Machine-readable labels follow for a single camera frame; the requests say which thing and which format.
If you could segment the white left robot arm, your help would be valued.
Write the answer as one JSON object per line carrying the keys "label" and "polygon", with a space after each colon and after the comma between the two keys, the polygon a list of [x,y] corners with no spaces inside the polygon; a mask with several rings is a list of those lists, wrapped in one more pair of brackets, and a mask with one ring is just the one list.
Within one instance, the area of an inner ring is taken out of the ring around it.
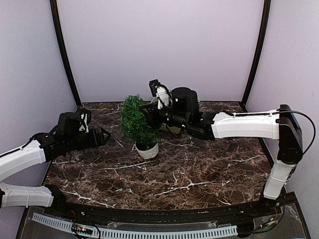
{"label": "white left robot arm", "polygon": [[51,162],[75,150],[103,146],[111,134],[101,127],[74,133],[55,129],[37,133],[29,141],[0,156],[0,206],[60,207],[66,202],[64,193],[54,185],[25,186],[6,183],[6,179],[21,171]]}

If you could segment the black front table rail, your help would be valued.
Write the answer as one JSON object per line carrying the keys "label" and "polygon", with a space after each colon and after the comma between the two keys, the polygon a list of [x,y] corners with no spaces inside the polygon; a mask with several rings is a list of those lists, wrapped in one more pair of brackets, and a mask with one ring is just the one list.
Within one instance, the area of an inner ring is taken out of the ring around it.
{"label": "black front table rail", "polygon": [[126,210],[114,208],[102,208],[76,204],[71,202],[60,202],[46,212],[106,225],[110,222],[137,223],[137,224],[183,224],[217,221],[218,223],[245,223],[255,218],[265,216],[258,202],[244,203],[234,206],[213,207],[207,209],[193,210]]}

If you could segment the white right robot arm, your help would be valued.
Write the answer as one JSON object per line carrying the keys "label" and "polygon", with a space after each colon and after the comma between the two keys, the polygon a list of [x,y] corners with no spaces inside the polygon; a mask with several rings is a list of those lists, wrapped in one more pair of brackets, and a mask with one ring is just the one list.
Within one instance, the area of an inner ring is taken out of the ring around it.
{"label": "white right robot arm", "polygon": [[257,113],[187,112],[174,107],[158,109],[156,104],[142,106],[140,111],[152,127],[165,123],[202,140],[229,137],[278,140],[278,156],[263,191],[264,198],[269,200],[279,197],[281,189],[303,157],[302,131],[287,105],[281,105],[278,110]]}

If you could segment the left black frame post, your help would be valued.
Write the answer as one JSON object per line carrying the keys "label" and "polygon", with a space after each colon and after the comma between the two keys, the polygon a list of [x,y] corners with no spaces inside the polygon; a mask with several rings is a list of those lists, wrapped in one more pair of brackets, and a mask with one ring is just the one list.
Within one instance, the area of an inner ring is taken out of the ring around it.
{"label": "left black frame post", "polygon": [[60,16],[59,16],[59,10],[58,10],[58,1],[57,0],[50,0],[50,9],[51,9],[51,15],[52,15],[52,20],[53,20],[53,25],[54,25],[54,30],[55,30],[55,35],[57,39],[57,44],[58,48],[60,51],[60,56],[62,59],[63,67],[65,70],[65,74],[67,77],[67,81],[74,99],[74,102],[76,104],[76,107],[80,107],[82,105],[76,83],[74,80],[74,76],[71,70],[71,65],[69,62],[68,54],[67,54],[67,49],[66,45],[64,42],[64,37],[63,37],[63,32],[62,32],[62,25],[60,21]]}

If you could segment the small green christmas tree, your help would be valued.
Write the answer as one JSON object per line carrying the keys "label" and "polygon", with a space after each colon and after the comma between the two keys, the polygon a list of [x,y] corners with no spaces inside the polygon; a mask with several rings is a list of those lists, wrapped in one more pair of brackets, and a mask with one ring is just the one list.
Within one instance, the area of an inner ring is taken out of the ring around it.
{"label": "small green christmas tree", "polygon": [[139,95],[129,95],[124,99],[120,112],[122,134],[132,141],[143,159],[155,158],[159,152],[157,132],[148,125],[140,107],[146,102]]}

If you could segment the pale green perforated basket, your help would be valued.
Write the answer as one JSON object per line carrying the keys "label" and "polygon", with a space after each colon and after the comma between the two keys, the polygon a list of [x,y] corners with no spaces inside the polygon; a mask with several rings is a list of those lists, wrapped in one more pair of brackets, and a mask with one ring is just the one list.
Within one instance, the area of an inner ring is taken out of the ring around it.
{"label": "pale green perforated basket", "polygon": [[167,131],[172,133],[173,135],[179,136],[181,134],[181,129],[175,126],[168,126],[165,123],[161,123],[159,125],[159,130]]}

